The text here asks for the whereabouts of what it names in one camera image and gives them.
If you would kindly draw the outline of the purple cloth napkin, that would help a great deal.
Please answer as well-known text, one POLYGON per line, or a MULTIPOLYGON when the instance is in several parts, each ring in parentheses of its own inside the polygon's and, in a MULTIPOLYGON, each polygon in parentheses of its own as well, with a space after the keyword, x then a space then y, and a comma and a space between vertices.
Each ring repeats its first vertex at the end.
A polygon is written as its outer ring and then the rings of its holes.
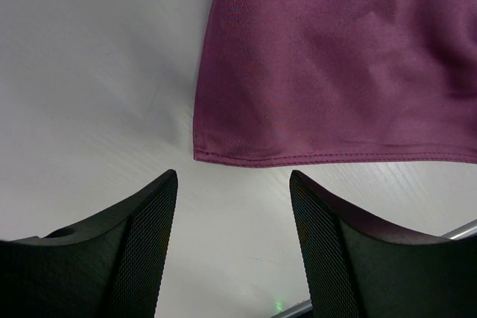
POLYGON ((193 156, 476 162, 476 0, 213 0, 193 156))

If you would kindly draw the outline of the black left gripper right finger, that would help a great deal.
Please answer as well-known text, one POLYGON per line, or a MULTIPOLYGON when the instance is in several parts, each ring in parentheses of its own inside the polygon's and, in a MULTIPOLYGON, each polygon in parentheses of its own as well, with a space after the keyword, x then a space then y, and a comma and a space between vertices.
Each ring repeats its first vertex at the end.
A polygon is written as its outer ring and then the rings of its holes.
POLYGON ((291 204, 315 317, 474 317, 476 238, 384 220, 300 171, 291 204))

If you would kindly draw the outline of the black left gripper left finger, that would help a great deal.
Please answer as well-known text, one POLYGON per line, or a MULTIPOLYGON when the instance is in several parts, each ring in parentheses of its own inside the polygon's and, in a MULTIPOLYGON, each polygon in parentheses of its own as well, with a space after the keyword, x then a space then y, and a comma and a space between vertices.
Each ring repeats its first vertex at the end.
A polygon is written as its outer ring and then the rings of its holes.
POLYGON ((1 243, 3 317, 153 317, 177 173, 84 220, 1 243))

